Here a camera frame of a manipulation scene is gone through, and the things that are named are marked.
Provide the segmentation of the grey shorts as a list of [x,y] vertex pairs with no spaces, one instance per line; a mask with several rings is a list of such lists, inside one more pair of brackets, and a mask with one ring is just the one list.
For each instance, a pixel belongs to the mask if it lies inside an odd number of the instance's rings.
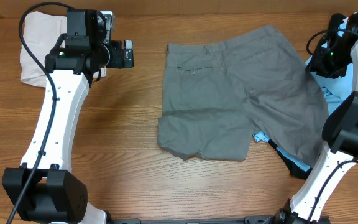
[[243,161],[263,132],[313,167],[327,117],[320,86],[273,26],[167,47],[157,142],[174,156]]

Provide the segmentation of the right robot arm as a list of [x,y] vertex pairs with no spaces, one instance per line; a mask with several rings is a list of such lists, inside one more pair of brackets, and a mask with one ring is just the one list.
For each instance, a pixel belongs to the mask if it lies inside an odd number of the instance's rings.
[[349,17],[333,14],[307,69],[324,78],[344,77],[353,66],[352,92],[324,124],[324,141],[316,165],[302,188],[262,223],[329,223],[322,217],[324,204],[352,166],[358,164],[358,12]]

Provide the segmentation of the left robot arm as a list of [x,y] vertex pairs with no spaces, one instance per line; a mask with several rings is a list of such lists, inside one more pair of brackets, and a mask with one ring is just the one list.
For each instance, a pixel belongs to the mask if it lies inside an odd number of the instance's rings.
[[17,168],[5,169],[2,186],[12,215],[37,223],[111,223],[109,212],[88,201],[72,173],[71,153],[81,107],[103,68],[134,66],[131,40],[112,40],[111,11],[67,9],[67,31],[39,63],[45,95],[32,142]]

